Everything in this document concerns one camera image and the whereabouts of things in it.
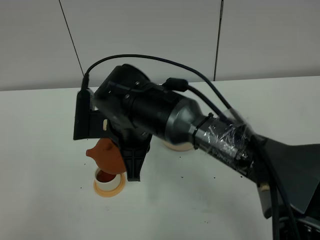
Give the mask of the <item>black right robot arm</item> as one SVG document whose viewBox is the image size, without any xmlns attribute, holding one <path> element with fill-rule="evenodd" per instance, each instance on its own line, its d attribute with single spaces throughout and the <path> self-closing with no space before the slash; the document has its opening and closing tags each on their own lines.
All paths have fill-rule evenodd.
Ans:
<svg viewBox="0 0 320 240">
<path fill-rule="evenodd" d="M 129 64 L 94 93 L 112 130 L 190 143 L 253 181 L 275 240 L 320 237 L 320 146 L 288 145 L 254 133 L 231 107 L 221 112 L 187 80 L 158 85 Z"/>
</svg>

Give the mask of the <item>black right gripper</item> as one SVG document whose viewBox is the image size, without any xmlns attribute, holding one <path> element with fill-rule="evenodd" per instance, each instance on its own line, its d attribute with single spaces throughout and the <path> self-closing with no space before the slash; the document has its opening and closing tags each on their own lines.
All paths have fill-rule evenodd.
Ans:
<svg viewBox="0 0 320 240">
<path fill-rule="evenodd" d="M 129 182 L 141 181 L 141 169 L 150 144 L 141 145 L 150 135 L 165 138 L 166 124 L 183 96 L 155 84 L 138 68 L 116 66 L 94 93 L 94 103 L 103 113 L 117 144 Z"/>
</svg>

